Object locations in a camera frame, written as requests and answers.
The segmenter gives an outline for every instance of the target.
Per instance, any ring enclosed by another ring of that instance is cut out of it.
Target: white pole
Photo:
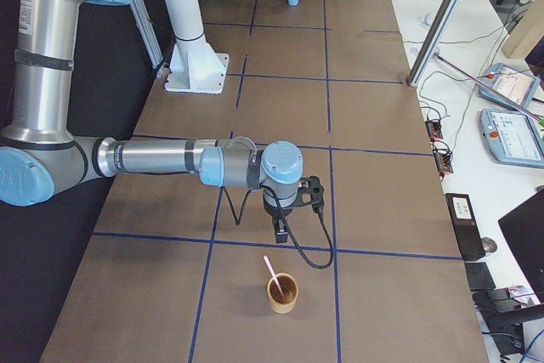
[[[229,57],[215,54],[206,43],[198,0],[165,0],[165,3],[177,44],[171,63],[173,78],[169,77],[167,89],[220,93]]]

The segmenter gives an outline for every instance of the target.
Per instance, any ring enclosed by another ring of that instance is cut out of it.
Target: brown paper cup
[[[292,276],[285,272],[280,272],[279,274],[276,274],[276,276],[280,282],[284,297],[281,297],[280,290],[275,284],[274,279],[270,278],[270,281],[266,286],[270,307],[276,314],[287,314],[292,311],[297,302],[298,284]]]

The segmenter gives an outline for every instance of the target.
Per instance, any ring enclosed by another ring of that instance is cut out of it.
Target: metal rod
[[[508,102],[509,105],[511,105],[513,108],[515,108],[517,111],[521,112],[522,114],[525,114],[529,118],[533,118],[537,122],[539,122],[542,119],[542,116],[538,116],[537,114],[533,114],[531,111],[526,110],[523,106],[521,106],[519,104],[516,104],[511,99],[509,99],[509,98],[505,97],[504,95],[498,93],[495,89],[493,89],[492,87],[487,85],[485,82],[481,81],[479,78],[471,76],[470,74],[468,74],[467,72],[465,72],[461,68],[459,68],[456,65],[452,64],[450,61],[446,60],[444,57],[441,57],[438,53],[434,53],[434,56],[437,59],[439,59],[440,61],[442,61],[443,63],[446,63],[447,65],[449,65],[451,68],[461,72],[465,77],[468,77],[471,80],[473,80],[474,82],[476,82],[480,87],[487,89],[490,93],[495,95],[497,98],[499,98],[499,99],[501,99],[501,100],[503,100],[505,102]]]
[[[442,4],[440,4],[439,11],[434,18],[433,24],[423,42],[422,49],[417,55],[416,62],[408,76],[408,83],[411,87],[416,87],[419,83],[423,71],[427,67],[431,57],[433,57],[434,49],[444,32],[445,26],[451,17],[451,13],[458,3],[459,0],[443,0]]]

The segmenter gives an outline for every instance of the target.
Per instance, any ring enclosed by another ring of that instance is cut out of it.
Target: black mat
[[[171,38],[164,2],[145,1],[156,27],[166,29],[156,30],[164,50]],[[6,12],[0,14],[0,25],[7,29],[0,42],[3,126],[11,115],[7,106],[19,0],[0,4]],[[130,138],[153,82],[130,8],[82,5],[74,60],[68,129],[81,136]],[[39,361],[111,182],[87,182],[32,207],[0,202],[1,362]]]

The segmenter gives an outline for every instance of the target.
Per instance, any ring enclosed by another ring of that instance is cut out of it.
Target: white desk
[[[422,42],[429,28],[422,22],[423,18],[426,14],[436,13],[442,0],[392,1],[404,41]],[[488,35],[501,26],[502,23],[488,0],[461,0],[453,12],[441,42],[469,41]],[[440,54],[473,75],[479,74],[497,61],[520,70],[527,69],[523,60],[506,59],[500,50],[493,59],[494,50],[500,43],[500,41],[497,43],[497,39],[506,35],[506,31],[496,31],[486,38],[471,43],[440,44]],[[420,47],[421,44],[405,43],[406,55],[411,66],[417,56],[413,48]],[[423,96],[447,106],[450,116],[442,121],[442,131],[444,141],[451,148],[454,147],[455,133],[462,124],[453,153],[454,173],[445,177],[442,184],[444,193],[469,194],[480,235],[496,241],[497,252],[484,259],[496,286],[498,288],[511,285],[528,286],[527,280],[502,236],[497,220],[535,194],[535,187],[544,184],[544,171],[494,163],[480,135],[478,113],[484,108],[497,106],[481,99],[475,91],[463,122],[463,112],[474,89],[473,83],[456,82],[440,74],[433,74],[424,83],[424,79],[434,71],[442,71],[455,78],[462,77],[443,63],[432,60],[418,86],[418,92]],[[539,90],[536,97],[542,98],[542,95],[544,94]],[[442,115],[445,114],[444,107],[433,102],[429,104],[438,109]],[[530,110],[541,114],[544,107],[532,103]],[[498,353],[493,341],[488,338],[485,340],[490,361],[498,362]]]

